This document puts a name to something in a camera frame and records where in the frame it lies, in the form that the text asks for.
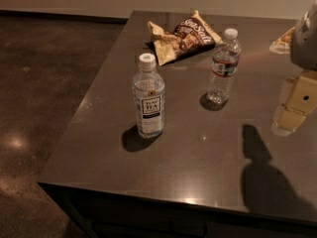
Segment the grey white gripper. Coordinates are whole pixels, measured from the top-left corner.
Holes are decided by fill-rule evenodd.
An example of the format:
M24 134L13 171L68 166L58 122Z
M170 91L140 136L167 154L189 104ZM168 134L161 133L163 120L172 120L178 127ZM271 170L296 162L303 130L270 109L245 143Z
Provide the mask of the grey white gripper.
M282 85L271 131L286 137L294 133L317 108L317 1L296 23L291 37L291 61L304 69Z

